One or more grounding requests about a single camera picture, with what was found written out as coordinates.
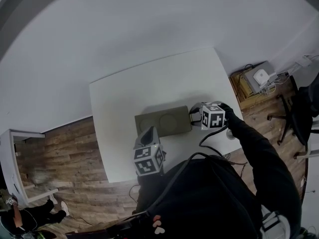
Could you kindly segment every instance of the white cube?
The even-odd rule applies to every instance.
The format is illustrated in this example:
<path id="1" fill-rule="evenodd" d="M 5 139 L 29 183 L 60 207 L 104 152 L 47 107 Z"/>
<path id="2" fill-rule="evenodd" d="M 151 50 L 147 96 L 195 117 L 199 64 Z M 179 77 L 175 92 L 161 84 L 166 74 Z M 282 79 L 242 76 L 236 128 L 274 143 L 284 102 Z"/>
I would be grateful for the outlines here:
<path id="1" fill-rule="evenodd" d="M 164 162 L 161 144 L 134 150 L 134 165 L 139 176 L 160 172 Z"/>
<path id="2" fill-rule="evenodd" d="M 210 130 L 224 126 L 225 111 L 217 104 L 203 106 L 201 129 Z"/>

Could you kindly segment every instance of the sneaker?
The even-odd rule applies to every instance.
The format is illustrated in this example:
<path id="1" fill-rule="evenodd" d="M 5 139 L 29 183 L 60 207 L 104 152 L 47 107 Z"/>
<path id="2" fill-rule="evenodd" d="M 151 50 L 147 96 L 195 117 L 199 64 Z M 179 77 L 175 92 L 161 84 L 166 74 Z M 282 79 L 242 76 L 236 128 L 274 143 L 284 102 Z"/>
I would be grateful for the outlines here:
<path id="1" fill-rule="evenodd" d="M 53 195 L 49 195 L 49 199 L 53 202 L 53 204 L 57 205 L 58 201 L 56 201 L 56 199 L 54 198 Z"/>
<path id="2" fill-rule="evenodd" d="M 62 209 L 63 211 L 65 211 L 66 216 L 70 216 L 68 206 L 66 205 L 66 203 L 65 203 L 64 201 L 61 202 L 61 209 Z"/>

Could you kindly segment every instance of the black chair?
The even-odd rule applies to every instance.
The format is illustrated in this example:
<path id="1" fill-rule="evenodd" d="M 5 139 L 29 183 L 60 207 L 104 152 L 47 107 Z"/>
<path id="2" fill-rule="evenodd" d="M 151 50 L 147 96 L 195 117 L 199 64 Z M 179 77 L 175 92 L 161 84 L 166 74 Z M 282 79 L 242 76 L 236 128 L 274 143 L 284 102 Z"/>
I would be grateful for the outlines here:
<path id="1" fill-rule="evenodd" d="M 319 133 L 318 129 L 312 130 L 313 118 L 319 115 L 319 74 L 315 80 L 308 87 L 300 87 L 299 90 L 292 79 L 296 95 L 291 98 L 293 105 L 289 110 L 288 105 L 283 95 L 277 96 L 281 98 L 284 104 L 285 116 L 268 115 L 267 120 L 281 119 L 286 120 L 285 129 L 280 140 L 277 144 L 280 145 L 289 129 L 293 129 L 293 135 L 296 135 L 298 140 L 308 150 L 308 140 L 311 133 Z"/>

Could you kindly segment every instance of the person in black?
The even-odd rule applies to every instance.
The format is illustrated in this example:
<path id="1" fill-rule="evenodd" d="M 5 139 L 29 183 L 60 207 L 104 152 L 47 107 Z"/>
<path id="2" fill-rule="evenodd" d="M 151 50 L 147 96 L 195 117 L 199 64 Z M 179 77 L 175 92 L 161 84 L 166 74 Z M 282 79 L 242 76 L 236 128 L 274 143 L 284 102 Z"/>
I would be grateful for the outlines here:
<path id="1" fill-rule="evenodd" d="M 289 170 L 266 138 L 236 117 L 230 107 L 221 107 L 228 128 L 253 167 L 257 194 L 226 159 L 216 155 L 192 159 L 160 204 L 148 210 L 151 217 L 160 216 L 165 229 L 164 234 L 148 238 L 260 238 L 261 205 L 286 217 L 290 238 L 295 238 L 301 228 L 301 200 Z M 152 206 L 183 163 L 166 174 L 138 177 L 141 188 L 133 214 Z"/>
<path id="2" fill-rule="evenodd" d="M 68 215 L 68 209 L 62 201 L 62 210 L 56 214 L 50 213 L 54 208 L 53 201 L 57 203 L 52 195 L 44 205 L 22 210 L 18 209 L 17 204 L 13 204 L 11 210 L 0 213 L 0 225 L 10 234 L 19 236 L 46 224 L 60 223 Z"/>

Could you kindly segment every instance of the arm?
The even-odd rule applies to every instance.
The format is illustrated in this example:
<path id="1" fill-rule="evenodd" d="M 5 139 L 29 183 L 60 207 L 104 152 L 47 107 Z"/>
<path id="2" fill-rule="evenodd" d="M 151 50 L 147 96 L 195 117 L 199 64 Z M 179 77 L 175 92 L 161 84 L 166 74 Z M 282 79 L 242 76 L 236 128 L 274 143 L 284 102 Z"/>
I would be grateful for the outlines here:
<path id="1" fill-rule="evenodd" d="M 238 138 L 246 158 L 253 167 L 256 197 L 270 211 L 284 215 L 291 226 L 291 236 L 298 235 L 301 223 L 301 201 L 295 182 L 268 139 L 239 119 L 228 106 L 228 127 Z"/>
<path id="2" fill-rule="evenodd" d="M 16 206 L 16 205 L 13 205 L 13 210 L 14 210 L 14 218 L 13 218 L 13 220 L 14 220 L 14 223 L 15 223 L 15 227 L 19 228 L 19 227 L 21 227 L 23 225 L 21 213 L 20 213 L 20 211 L 18 209 L 18 206 Z"/>

